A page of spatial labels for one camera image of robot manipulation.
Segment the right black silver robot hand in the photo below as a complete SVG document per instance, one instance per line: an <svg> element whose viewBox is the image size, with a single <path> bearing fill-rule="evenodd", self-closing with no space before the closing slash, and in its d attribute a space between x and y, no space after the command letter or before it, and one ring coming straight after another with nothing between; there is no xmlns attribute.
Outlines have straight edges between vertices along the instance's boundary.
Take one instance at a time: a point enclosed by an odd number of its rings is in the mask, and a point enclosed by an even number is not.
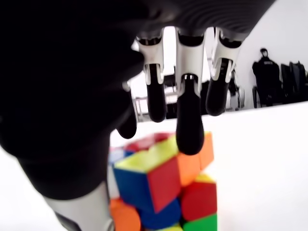
<svg viewBox="0 0 308 231"><path fill-rule="evenodd" d="M201 150L205 31L216 29L206 109L224 112L242 42L271 0L3 0L0 145L69 231L113 231L110 135L135 135L128 81L146 73L149 115L164 120L163 29L176 29L181 152Z"/></svg>

